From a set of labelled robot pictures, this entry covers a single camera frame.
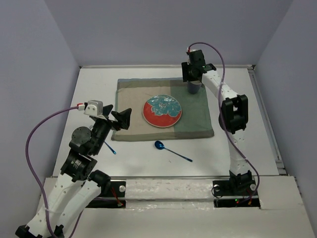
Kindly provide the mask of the lavender cup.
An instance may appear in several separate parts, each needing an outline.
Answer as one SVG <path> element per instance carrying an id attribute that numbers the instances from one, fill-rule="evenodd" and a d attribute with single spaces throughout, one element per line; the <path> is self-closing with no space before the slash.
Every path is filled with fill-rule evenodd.
<path id="1" fill-rule="evenodd" d="M 187 90 L 190 94 L 196 94 L 201 88 L 201 85 L 202 83 L 200 81 L 188 81 Z"/>

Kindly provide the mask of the patchwork cloth placemat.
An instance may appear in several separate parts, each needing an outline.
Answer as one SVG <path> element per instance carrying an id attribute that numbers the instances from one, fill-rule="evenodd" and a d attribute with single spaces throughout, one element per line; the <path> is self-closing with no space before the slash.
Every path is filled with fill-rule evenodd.
<path id="1" fill-rule="evenodd" d="M 214 137 L 204 85 L 191 94 L 181 78 L 119 79 L 115 109 L 127 108 L 132 110 L 130 127 L 113 132 L 113 141 Z"/>

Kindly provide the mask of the red and teal plate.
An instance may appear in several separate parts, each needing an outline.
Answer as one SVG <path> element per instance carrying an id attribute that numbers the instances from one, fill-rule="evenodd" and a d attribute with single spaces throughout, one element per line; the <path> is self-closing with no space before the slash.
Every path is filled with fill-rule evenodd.
<path id="1" fill-rule="evenodd" d="M 148 124 L 159 128 L 168 128 L 180 120 L 182 108 L 174 97 L 156 95 L 144 103 L 142 114 Z"/>

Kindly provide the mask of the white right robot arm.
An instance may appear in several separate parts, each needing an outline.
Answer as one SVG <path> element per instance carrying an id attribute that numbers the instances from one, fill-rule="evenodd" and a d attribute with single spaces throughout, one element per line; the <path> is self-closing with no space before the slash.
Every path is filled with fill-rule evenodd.
<path id="1" fill-rule="evenodd" d="M 187 50 L 188 61 L 183 62 L 184 82 L 200 81 L 218 100 L 219 125 L 227 136 L 230 154 L 229 180 L 225 188 L 233 194 L 240 194 L 251 183 L 252 173 L 246 156 L 243 154 L 244 131 L 248 115 L 248 97 L 238 94 L 220 76 L 213 64 L 207 64 L 202 50 Z"/>

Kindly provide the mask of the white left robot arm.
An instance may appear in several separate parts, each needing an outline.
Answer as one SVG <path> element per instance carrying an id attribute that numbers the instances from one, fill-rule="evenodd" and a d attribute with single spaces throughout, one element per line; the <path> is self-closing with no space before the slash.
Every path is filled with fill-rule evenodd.
<path id="1" fill-rule="evenodd" d="M 110 176 L 94 170 L 97 155 L 111 130 L 127 130 L 132 110 L 113 111 L 113 105 L 90 100 L 75 106 L 94 124 L 92 128 L 76 128 L 69 142 L 70 151 L 60 169 L 56 183 L 46 194 L 38 176 L 34 174 L 43 198 L 43 205 L 27 224 L 15 232 L 19 238 L 62 238 L 73 221 L 78 222 L 81 212 L 98 195 L 109 192 Z"/>

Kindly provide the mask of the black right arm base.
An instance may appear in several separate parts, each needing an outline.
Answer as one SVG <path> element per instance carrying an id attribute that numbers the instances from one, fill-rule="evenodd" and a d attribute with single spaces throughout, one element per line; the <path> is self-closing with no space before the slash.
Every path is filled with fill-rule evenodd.
<path id="1" fill-rule="evenodd" d="M 215 208 L 261 207 L 256 181 L 250 172 L 237 176 L 230 173 L 228 179 L 214 180 L 211 193 Z"/>

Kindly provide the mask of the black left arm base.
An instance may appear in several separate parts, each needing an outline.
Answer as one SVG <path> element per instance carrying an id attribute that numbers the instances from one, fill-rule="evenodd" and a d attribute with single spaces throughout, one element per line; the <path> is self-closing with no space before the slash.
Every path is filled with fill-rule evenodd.
<path id="1" fill-rule="evenodd" d="M 126 181 L 111 180 L 109 188 L 102 188 L 86 208 L 121 209 L 126 207 Z"/>

